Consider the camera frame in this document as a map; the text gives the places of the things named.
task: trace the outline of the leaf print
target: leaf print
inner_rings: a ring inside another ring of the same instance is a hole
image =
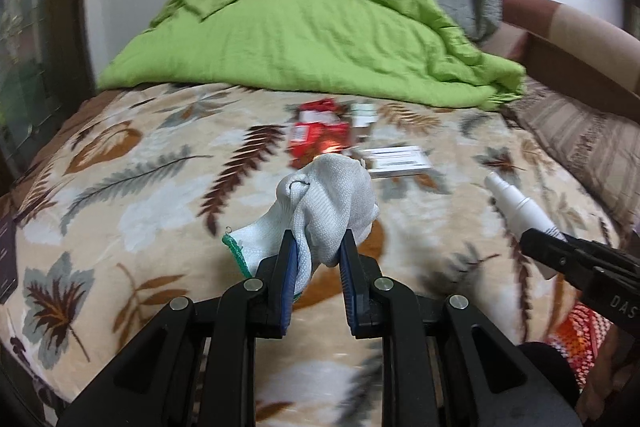
[[[471,136],[471,131],[478,127],[481,123],[491,118],[491,115],[486,112],[473,112],[460,118],[460,133],[465,138],[474,139]]]
[[[518,305],[520,307],[520,318],[522,320],[522,339],[521,343],[527,342],[529,338],[529,321],[531,320],[531,300],[529,292],[529,277],[531,276],[531,261],[520,250],[520,244],[511,232],[506,233],[511,248],[511,258],[513,259],[514,270],[516,272],[516,281],[520,286],[520,298]]]
[[[549,321],[546,325],[544,338],[546,339],[553,331],[560,318],[562,311],[562,301],[564,300],[564,275],[559,273],[554,277],[554,299],[551,304]]]
[[[500,177],[507,183],[520,188],[520,176],[516,172],[520,168],[513,164],[511,153],[507,147],[502,147],[501,149],[487,147],[486,155],[476,155],[474,159],[480,165],[500,174]]]
[[[213,177],[212,173],[204,174],[188,178],[181,184],[166,180],[158,188],[149,190],[148,196],[140,194],[138,197],[128,198],[130,202],[127,201],[117,225],[125,250],[130,253],[143,251],[164,231],[178,231],[189,223],[200,221],[197,204],[193,208],[192,202],[200,200],[207,187],[210,187]],[[269,203],[272,200],[273,187]]]
[[[602,238],[604,239],[605,245],[608,247],[612,247],[611,243],[611,235],[609,233],[609,227],[607,227],[607,223],[604,222],[604,219],[598,217],[598,224],[600,226],[600,231],[602,232]]]
[[[242,178],[249,174],[249,171],[257,169],[258,164],[265,161],[268,155],[275,154],[274,147],[283,138],[281,125],[249,127],[244,143],[223,165],[225,169],[220,172],[211,190],[204,195],[198,215],[206,214],[207,227],[213,235],[218,231],[216,216],[226,206],[229,195],[241,185]]]
[[[373,404],[382,395],[382,343],[371,343],[372,354],[361,364],[351,378],[347,397],[338,406],[340,417],[336,427],[360,427],[367,422]]]
[[[148,281],[143,282],[137,290],[148,290],[159,288],[160,286],[165,286],[172,282],[176,282],[178,279],[181,279],[184,275],[163,275],[162,277],[156,277],[155,279],[149,279]]]
[[[27,360],[27,357],[24,356],[26,349],[24,348],[24,344],[22,343],[22,341],[18,337],[11,337],[9,339],[9,342],[16,358],[18,358],[27,367],[31,367],[31,364],[29,364],[29,360]]]
[[[558,203],[558,215],[562,220],[564,220],[566,231],[568,234],[576,235],[576,228],[580,230],[587,230],[587,225],[582,219],[582,216],[578,213],[577,210],[575,210],[575,208],[572,208],[568,205],[565,192],[563,192],[560,196],[560,202]]]
[[[513,118],[510,118],[510,115],[508,115],[508,111],[501,109],[500,110],[503,118],[502,121],[504,122],[504,124],[507,126],[508,129],[511,130],[524,130],[524,127],[521,126],[516,120],[514,120]]]
[[[65,174],[80,172],[97,163],[107,162],[126,155],[142,140],[142,133],[129,127],[130,120],[105,129],[92,142],[74,156]]]
[[[252,86],[236,86],[240,92],[256,92],[262,90],[261,87],[252,87]]]
[[[129,105],[129,108],[134,109],[136,107],[140,107],[141,105],[145,105],[145,103],[153,102],[154,100],[155,98],[148,98],[146,100],[143,100],[142,102],[132,103],[131,105]]]
[[[520,153],[522,158],[531,166],[542,166],[549,175],[554,173],[554,163],[540,149],[539,145],[530,138],[525,138],[520,144]]]
[[[422,285],[427,293],[441,296],[452,293],[464,295],[465,290],[473,286],[482,264],[500,257],[498,253],[492,253],[481,258],[475,245],[465,243],[465,246],[467,252],[454,252],[447,260],[446,269],[434,271],[421,277]]]
[[[42,378],[33,378],[33,388],[38,394],[40,401],[53,409],[58,418],[60,418],[62,413],[65,412],[65,409],[69,407],[69,402],[60,398]]]
[[[33,165],[31,165],[31,167],[29,167],[25,172],[23,172],[20,176],[18,176],[12,183],[11,183],[11,187],[15,188],[17,187],[18,184],[27,181],[28,178],[30,178],[30,176],[36,171],[36,169],[38,167],[40,167],[40,165],[42,164],[42,161],[36,162]]]
[[[382,188],[380,198],[383,201],[402,200],[409,190],[407,176],[394,176],[393,178],[382,178],[379,182]]]
[[[185,288],[176,288],[173,290],[162,290],[158,293],[154,293],[150,297],[147,297],[141,302],[145,306],[153,306],[155,304],[167,304],[171,299],[176,297],[182,297],[187,290]]]
[[[167,84],[166,86],[166,91],[164,92],[164,94],[173,94],[174,92],[178,92],[181,91],[183,89],[188,89],[189,87],[193,87],[194,84],[188,83],[188,82],[172,82],[170,84]]]
[[[201,118],[207,118],[208,116],[213,116],[214,114],[218,114],[225,105],[229,105],[232,102],[226,103],[218,103],[215,100],[219,98],[223,98],[227,96],[225,91],[216,92],[213,94],[209,94],[192,102],[185,106],[175,106],[169,107],[165,109],[161,109],[158,112],[172,112],[159,126],[158,129],[166,128],[166,127],[176,127],[178,125],[191,123],[196,120],[200,120]]]
[[[117,313],[111,328],[113,333],[117,333],[118,330],[122,328],[122,331],[120,331],[118,336],[118,344],[116,348],[116,352],[118,352],[129,340],[133,328],[137,326],[136,331],[141,330],[155,315],[155,312],[147,312],[145,307],[167,304],[167,302],[171,301],[171,299],[175,297],[187,295],[188,290],[184,288],[169,288],[146,295],[146,291],[148,290],[155,290],[182,279],[184,277],[184,273],[176,275],[162,275],[160,277],[148,279],[141,284],[136,284],[131,272],[126,266],[124,266],[124,264],[117,263],[116,267],[122,270],[127,279],[129,279],[129,283],[131,285],[131,295]]]
[[[42,210],[55,206],[56,201],[53,201],[53,197],[58,193],[62,186],[56,185],[54,187],[48,188],[39,197],[31,201],[28,206],[25,206],[21,212],[18,212],[18,214],[15,215],[15,224],[22,227],[23,225],[28,224],[28,222],[34,219]]]
[[[129,309],[131,308],[132,302],[133,302],[133,295],[129,297],[129,300],[127,301],[127,303],[124,305],[122,309],[120,309],[120,311],[118,312],[118,315],[116,315],[116,319],[113,321],[113,328],[111,328],[112,333],[115,333],[120,329],[122,323],[124,322],[124,319],[127,317],[127,314],[129,313]]]
[[[418,114],[397,102],[385,103],[378,109],[378,112],[396,127],[404,130],[416,130],[423,134],[429,134],[434,127],[440,125],[440,118],[437,116]]]
[[[445,175],[436,169],[427,169],[427,172],[416,174],[415,182],[422,190],[432,194],[450,194]]]
[[[255,421],[261,422],[263,420],[268,420],[272,416],[276,416],[277,413],[286,409],[287,407],[291,407],[293,402],[274,402],[268,403],[267,405],[262,405],[258,400],[255,403]]]
[[[33,212],[33,209],[50,195],[52,189],[47,188],[47,185],[49,185],[52,172],[53,162],[49,162],[49,164],[40,171],[33,185],[31,185],[29,192],[20,205],[20,209],[18,210],[19,215],[26,215],[29,212]]]
[[[60,231],[66,235],[71,221],[80,210],[89,204],[96,201],[114,200],[118,196],[138,194],[151,183],[164,180],[168,176],[175,176],[184,167],[187,160],[211,157],[212,155],[191,155],[191,148],[184,145],[179,153],[162,154],[155,162],[139,163],[132,168],[115,172],[78,194],[60,220]]]
[[[71,141],[71,150],[75,150],[78,144],[84,140],[87,136],[91,134],[91,131],[94,130],[97,123],[91,124],[89,127],[85,127],[81,131],[76,134],[76,137]]]
[[[40,342],[38,358],[45,369],[51,369],[68,349],[68,333],[82,349],[87,362],[89,354],[72,323],[94,284],[94,271],[72,272],[71,259],[64,252],[45,275],[38,269],[24,273],[24,297],[30,308],[22,334],[32,343]]]
[[[284,110],[285,112],[291,113],[291,118],[287,120],[287,123],[296,123],[300,119],[300,104],[286,103]]]

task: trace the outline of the label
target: label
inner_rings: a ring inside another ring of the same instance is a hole
[[[306,125],[297,125],[291,133],[292,142],[303,142],[309,134],[309,127]]]
[[[385,147],[362,151],[372,178],[413,176],[431,168],[431,162],[416,146]]]
[[[609,306],[617,310],[618,313],[626,315],[626,317],[630,319],[640,317],[640,307],[635,305],[634,302],[622,298],[620,295],[614,295],[613,299],[611,299],[611,302],[609,303]]]
[[[340,118],[330,111],[300,111],[298,121],[300,123],[320,122],[327,125],[333,125],[340,123]]]
[[[4,216],[0,219],[0,304],[4,304],[17,287],[15,223],[12,216]]]

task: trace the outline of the bed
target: bed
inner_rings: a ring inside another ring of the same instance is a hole
[[[553,18],[557,8],[544,13]],[[527,67],[532,50],[520,51]],[[63,125],[3,200],[17,216],[19,280],[0,308],[0,339],[44,390],[50,423],[172,298],[212,298],[242,280],[222,235],[271,206],[294,170],[287,137],[295,109],[324,96],[373,103],[379,121],[369,144],[416,145],[433,165],[374,180],[380,217],[360,253],[417,293],[468,296],[514,343],[557,333],[575,290],[544,280],[522,255],[485,176],[498,172],[518,186],[563,232],[617,246],[619,227],[533,128],[477,108],[222,83],[107,90]],[[597,350],[608,324],[594,321]],[[286,338],[257,345],[257,420],[378,425],[381,374],[380,344],[351,337],[339,275],[321,266]]]

